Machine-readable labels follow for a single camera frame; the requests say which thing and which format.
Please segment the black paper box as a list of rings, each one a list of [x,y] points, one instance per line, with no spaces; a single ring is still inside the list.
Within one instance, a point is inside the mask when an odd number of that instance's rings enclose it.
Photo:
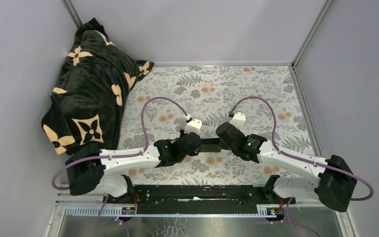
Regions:
[[[219,144],[202,144],[200,146],[200,153],[219,153],[222,150]]]

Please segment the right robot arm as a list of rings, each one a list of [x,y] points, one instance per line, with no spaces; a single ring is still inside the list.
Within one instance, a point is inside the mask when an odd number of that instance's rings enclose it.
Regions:
[[[299,161],[278,151],[270,140],[255,134],[246,136],[229,122],[221,124],[216,134],[220,142],[242,160],[278,166],[297,175],[296,178],[271,175],[263,187],[267,202],[314,199],[334,211],[347,211],[357,180],[344,174],[351,170],[343,158],[300,155],[307,161]]]

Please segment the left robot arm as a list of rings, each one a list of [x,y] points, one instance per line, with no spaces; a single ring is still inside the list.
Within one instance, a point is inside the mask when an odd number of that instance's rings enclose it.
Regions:
[[[198,155],[201,145],[202,139],[194,132],[181,133],[173,140],[158,140],[146,150],[105,150],[87,145],[65,162],[70,195],[106,193],[127,203],[133,198],[132,184],[120,172],[173,166],[187,156]]]

